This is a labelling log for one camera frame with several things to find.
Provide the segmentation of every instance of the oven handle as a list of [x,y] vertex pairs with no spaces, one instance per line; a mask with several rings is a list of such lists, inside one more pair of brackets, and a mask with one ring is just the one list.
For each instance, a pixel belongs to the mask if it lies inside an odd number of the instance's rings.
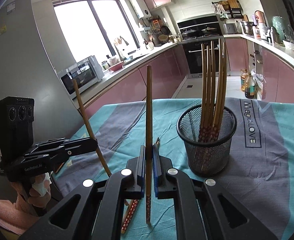
[[200,52],[200,51],[202,51],[202,50],[189,50],[188,52],[189,53],[193,53],[193,52]]

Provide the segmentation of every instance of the mesh pen holder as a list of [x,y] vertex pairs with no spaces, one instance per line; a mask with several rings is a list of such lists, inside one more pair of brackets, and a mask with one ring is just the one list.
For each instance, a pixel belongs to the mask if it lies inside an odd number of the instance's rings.
[[200,119],[201,105],[187,109],[178,119],[177,132],[185,143],[191,171],[201,177],[211,177],[222,171],[228,163],[237,119],[230,109],[224,107],[218,140],[199,142]]

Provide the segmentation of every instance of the red bowl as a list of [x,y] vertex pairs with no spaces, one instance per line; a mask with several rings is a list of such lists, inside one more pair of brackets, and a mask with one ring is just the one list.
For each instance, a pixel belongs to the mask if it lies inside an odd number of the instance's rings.
[[117,71],[117,70],[120,70],[123,67],[123,65],[124,65],[124,62],[122,61],[117,63],[116,65],[111,66],[109,69],[111,71]]

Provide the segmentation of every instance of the camera lens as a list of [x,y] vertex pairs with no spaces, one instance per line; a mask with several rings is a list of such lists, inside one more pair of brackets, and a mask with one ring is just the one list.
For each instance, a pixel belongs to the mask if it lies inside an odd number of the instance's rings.
[[14,121],[15,120],[15,117],[16,117],[16,110],[14,107],[12,107],[10,110],[9,110],[9,119],[11,121]]
[[31,117],[31,116],[32,116],[32,113],[33,113],[33,109],[32,109],[32,107],[30,106],[30,107],[28,108],[28,116]]
[[20,120],[24,120],[26,116],[26,108],[25,106],[21,106],[18,110],[18,116],[20,117]]

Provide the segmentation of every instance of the triangular cutout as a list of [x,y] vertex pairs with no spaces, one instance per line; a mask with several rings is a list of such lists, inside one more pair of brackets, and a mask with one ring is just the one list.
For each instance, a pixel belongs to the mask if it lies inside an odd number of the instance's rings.
[[221,203],[221,206],[231,228],[236,228],[247,223],[246,217],[242,215],[240,211],[236,209],[224,196],[219,195],[218,199]]
[[50,222],[62,229],[67,229],[80,199],[81,196],[79,194],[73,196],[50,218]]

